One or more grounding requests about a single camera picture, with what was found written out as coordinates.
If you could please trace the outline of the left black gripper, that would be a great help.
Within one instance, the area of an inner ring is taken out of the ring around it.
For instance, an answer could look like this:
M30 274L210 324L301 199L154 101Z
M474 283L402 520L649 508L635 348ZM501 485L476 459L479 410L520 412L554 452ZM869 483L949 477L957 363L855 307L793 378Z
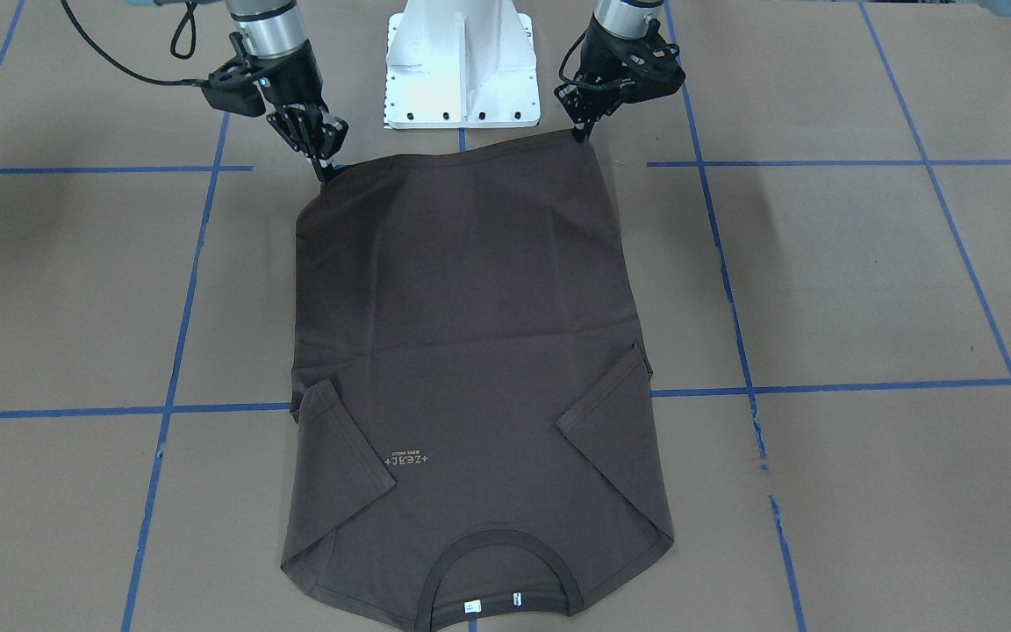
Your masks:
M593 19L559 64L556 99L572 120L578 143L590 139L599 119L622 103L620 89L628 72L620 57L634 40L641 39L625 39Z

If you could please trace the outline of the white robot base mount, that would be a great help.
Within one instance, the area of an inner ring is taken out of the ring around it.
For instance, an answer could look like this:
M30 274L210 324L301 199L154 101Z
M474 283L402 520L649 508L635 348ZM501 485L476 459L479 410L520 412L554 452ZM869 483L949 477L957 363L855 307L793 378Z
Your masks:
M513 1L409 1L386 36L386 128L539 124L533 20Z

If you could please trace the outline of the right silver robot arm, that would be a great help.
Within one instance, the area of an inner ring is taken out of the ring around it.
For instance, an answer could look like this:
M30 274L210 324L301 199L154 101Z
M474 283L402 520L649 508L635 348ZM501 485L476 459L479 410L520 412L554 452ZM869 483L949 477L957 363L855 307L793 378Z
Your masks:
M296 1L227 1L235 55L204 80L194 80L217 111L262 116L306 157L321 183L338 173L349 125L321 97L321 73Z

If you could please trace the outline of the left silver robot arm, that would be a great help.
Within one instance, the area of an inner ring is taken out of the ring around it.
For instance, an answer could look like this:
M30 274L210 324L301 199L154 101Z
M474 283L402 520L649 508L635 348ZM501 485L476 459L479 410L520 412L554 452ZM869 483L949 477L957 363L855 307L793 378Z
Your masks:
M587 140L598 121L622 104L638 103L661 84L666 64L659 12L663 1L598 1L584 32L567 49L554 96L572 120L573 139Z

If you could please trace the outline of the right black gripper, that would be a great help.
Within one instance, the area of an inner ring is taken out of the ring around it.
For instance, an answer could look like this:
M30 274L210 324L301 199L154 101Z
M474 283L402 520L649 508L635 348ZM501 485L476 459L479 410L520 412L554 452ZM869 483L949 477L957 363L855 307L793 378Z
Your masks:
M294 151L318 152L314 173L321 184L338 175L333 154L348 136L346 121L330 113L321 97L321 74L312 47L299 47L280 59L266 61L262 76L265 100L276 111L268 121Z

